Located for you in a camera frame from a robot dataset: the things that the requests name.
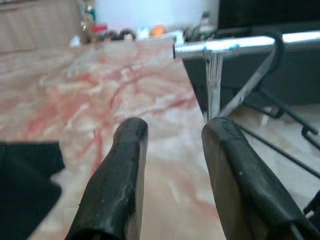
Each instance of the metal frame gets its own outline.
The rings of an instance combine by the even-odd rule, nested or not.
[[[275,62],[277,56],[277,48],[279,46],[273,39],[267,36],[253,36],[242,38],[219,39],[208,42],[189,43],[173,48],[173,55],[175,58],[192,59],[205,58],[206,62],[206,82],[208,91],[208,114],[207,121],[215,117],[225,117],[231,114],[233,110],[242,104],[254,108],[257,111],[263,112],[273,118],[280,118],[284,113],[288,114],[295,121],[302,125],[302,136],[320,150],[320,144],[316,142],[308,133],[318,135],[318,130],[308,124],[305,120],[293,112],[286,104],[278,100],[272,94],[261,87],[261,81],[271,70],[272,64]],[[301,51],[308,49],[318,49],[320,47],[320,31],[297,32],[282,35],[281,47],[291,51]],[[254,74],[250,77],[247,83],[235,94],[233,99],[220,111],[220,91],[221,91],[221,77],[222,66],[224,58],[236,57],[240,54],[252,53],[267,53],[271,52],[262,64],[257,68]],[[259,92],[271,103],[278,107],[276,113],[266,112],[256,105],[246,102],[246,97],[253,91]],[[247,134],[253,136],[261,141],[274,151],[286,157],[288,160],[297,164],[299,167],[308,171],[310,174],[320,179],[320,173],[312,169],[302,161],[296,159],[287,152],[281,150],[271,142],[256,135],[254,132],[238,125]],[[296,240],[304,239],[299,232],[297,226],[290,225],[292,236]]]
[[[301,51],[319,48],[320,31],[307,31],[287,33],[282,36],[285,49]],[[252,36],[240,38],[218,39],[208,42],[188,43],[173,48],[175,58],[192,59],[205,58],[206,82],[208,90],[208,115],[206,121],[217,117],[227,116],[241,105],[252,90],[260,83],[263,76],[269,70],[275,57],[275,39],[268,36]],[[237,57],[252,53],[268,53],[269,56],[258,67],[243,88],[220,111],[220,91],[222,66],[224,58]],[[309,141],[314,139],[308,135],[308,130],[303,131],[303,136]]]

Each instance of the bottle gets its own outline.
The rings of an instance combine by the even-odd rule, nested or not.
[[[189,38],[189,42],[198,42],[212,39],[215,35],[215,26],[210,24],[210,12],[205,11],[202,14],[200,24],[197,25]]]

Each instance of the pink marble surface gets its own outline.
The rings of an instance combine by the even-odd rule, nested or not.
[[[59,140],[63,189],[30,237],[64,239],[89,177],[127,117],[149,125],[141,239],[224,239],[201,143],[204,120],[170,41],[0,57],[0,140]]]

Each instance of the chrome tube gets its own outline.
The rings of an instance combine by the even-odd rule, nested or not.
[[[308,50],[320,48],[320,30],[282,35],[284,46],[288,50]],[[207,42],[193,42],[177,45],[173,48],[175,58],[209,59],[213,54],[234,57],[242,54],[267,53],[273,49],[274,39],[268,36],[249,36],[217,39]]]
[[[217,117],[220,112],[220,91],[221,91],[221,73],[223,66],[223,56],[214,54],[213,57],[206,63],[207,89],[208,89],[208,121]]]

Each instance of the black fabric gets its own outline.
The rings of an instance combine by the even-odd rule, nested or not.
[[[318,229],[318,231],[320,231],[320,212],[312,215],[309,220]]]
[[[50,176],[64,167],[56,142],[0,143],[0,239],[30,236],[61,194]]]

